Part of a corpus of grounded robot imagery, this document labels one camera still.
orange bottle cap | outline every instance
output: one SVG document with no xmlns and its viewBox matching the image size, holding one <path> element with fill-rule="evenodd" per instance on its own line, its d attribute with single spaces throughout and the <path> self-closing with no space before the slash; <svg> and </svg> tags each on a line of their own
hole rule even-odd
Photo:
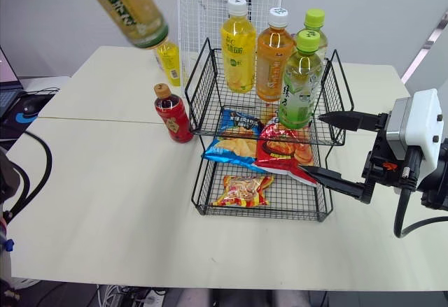
<svg viewBox="0 0 448 307">
<path fill-rule="evenodd" d="M 155 85 L 154 91 L 159 99 L 166 99 L 171 95 L 171 90 L 169 90 L 169 87 L 164 83 Z"/>
</svg>

white wall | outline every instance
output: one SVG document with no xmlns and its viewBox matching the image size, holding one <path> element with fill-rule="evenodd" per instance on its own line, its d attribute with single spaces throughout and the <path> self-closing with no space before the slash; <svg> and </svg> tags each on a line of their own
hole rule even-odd
<svg viewBox="0 0 448 307">
<path fill-rule="evenodd" d="M 418 90 L 439 88 L 448 80 L 448 28 L 430 48 L 426 56 L 406 82 L 410 94 Z"/>
<path fill-rule="evenodd" d="M 177 0 L 155 0 L 177 40 Z M 127 42 L 97 0 L 0 0 L 0 45 L 19 76 L 71 76 L 101 45 Z"/>
<path fill-rule="evenodd" d="M 448 0 L 283 0 L 290 31 L 308 8 L 326 12 L 324 32 L 342 61 L 390 64 L 402 75 L 448 8 Z"/>
<path fill-rule="evenodd" d="M 155 0 L 177 38 L 176 0 Z M 448 0 L 283 0 L 290 31 L 305 11 L 327 13 L 325 32 L 346 62 L 391 64 L 402 74 Z M 0 44 L 20 76 L 71 75 L 100 45 L 129 45 L 96 0 L 0 0 Z"/>
</svg>

snack bag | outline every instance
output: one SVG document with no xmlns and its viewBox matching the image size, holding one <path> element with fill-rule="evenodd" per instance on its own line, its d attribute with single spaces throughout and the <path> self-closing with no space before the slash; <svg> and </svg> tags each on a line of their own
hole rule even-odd
<svg viewBox="0 0 448 307">
<path fill-rule="evenodd" d="M 229 162 L 245 166 L 253 171 L 264 172 L 253 163 L 256 160 L 257 140 L 228 138 L 224 136 L 259 136 L 263 124 L 258 118 L 245 113 L 224 109 L 219 134 L 204 153 L 204 158 L 215 162 Z"/>
<path fill-rule="evenodd" d="M 223 178 L 224 193 L 214 206 L 255 207 L 267 205 L 269 201 L 263 195 L 263 190 L 274 182 L 274 176 L 246 177 L 225 176 Z"/>
<path fill-rule="evenodd" d="M 310 144 L 275 141 L 278 138 L 294 138 L 298 141 L 309 140 L 309 129 L 291 130 L 284 127 L 277 117 L 267 123 L 257 143 L 255 165 L 276 174 L 286 174 L 301 183 L 316 187 L 316 181 L 308 176 L 299 165 L 313 166 L 313 151 Z"/>
</svg>

red chip bag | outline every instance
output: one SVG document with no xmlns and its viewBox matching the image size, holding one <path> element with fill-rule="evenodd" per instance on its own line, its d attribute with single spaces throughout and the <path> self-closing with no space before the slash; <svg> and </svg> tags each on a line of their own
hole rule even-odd
<svg viewBox="0 0 448 307">
<path fill-rule="evenodd" d="M 284 127 L 277 117 L 272 118 L 263 129 L 257 142 L 255 165 L 276 174 L 286 174 L 301 183 L 316 187 L 316 181 L 308 176 L 299 165 L 313 166 L 313 151 L 310 144 L 275 141 L 278 138 L 309 140 L 309 129 L 291 130 Z"/>
</svg>

blue chip bag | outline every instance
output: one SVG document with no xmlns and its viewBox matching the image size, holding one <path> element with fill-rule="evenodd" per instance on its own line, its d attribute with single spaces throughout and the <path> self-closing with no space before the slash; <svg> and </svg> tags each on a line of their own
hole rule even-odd
<svg viewBox="0 0 448 307">
<path fill-rule="evenodd" d="M 224 109 L 219 128 L 220 136 L 213 139 L 204 153 L 204 158 L 215 162 L 237 164 L 256 172 L 266 173 L 254 165 L 257 140 L 251 139 L 254 136 L 258 137 L 262 130 L 263 124 L 258 118 Z"/>
</svg>

